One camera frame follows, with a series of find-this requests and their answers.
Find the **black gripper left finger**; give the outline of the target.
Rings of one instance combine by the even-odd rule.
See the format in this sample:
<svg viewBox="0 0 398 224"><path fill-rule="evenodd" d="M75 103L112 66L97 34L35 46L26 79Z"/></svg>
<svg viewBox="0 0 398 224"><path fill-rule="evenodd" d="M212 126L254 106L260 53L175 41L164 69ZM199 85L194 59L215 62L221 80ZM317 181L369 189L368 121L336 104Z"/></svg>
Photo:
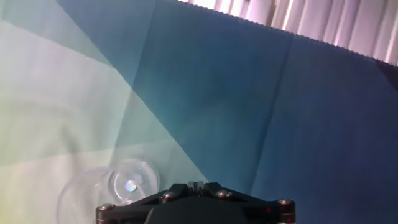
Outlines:
<svg viewBox="0 0 398 224"><path fill-rule="evenodd" d="M99 205L95 209L96 224L121 223L122 220L145 220L157 205L163 205L195 194L195 183L173 184L169 189L140 199L129 205L116 206L112 203Z"/></svg>

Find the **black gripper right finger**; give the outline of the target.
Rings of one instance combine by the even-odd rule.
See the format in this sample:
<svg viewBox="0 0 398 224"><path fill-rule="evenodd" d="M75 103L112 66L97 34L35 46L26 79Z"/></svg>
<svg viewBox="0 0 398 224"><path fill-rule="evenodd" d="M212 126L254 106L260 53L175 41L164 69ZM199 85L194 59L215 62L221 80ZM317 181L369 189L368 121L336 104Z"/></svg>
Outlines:
<svg viewBox="0 0 398 224"><path fill-rule="evenodd" d="M222 187L217 182L195 182L195 196L235 205L250 223L295 223L295 202L290 199L265 201Z"/></svg>

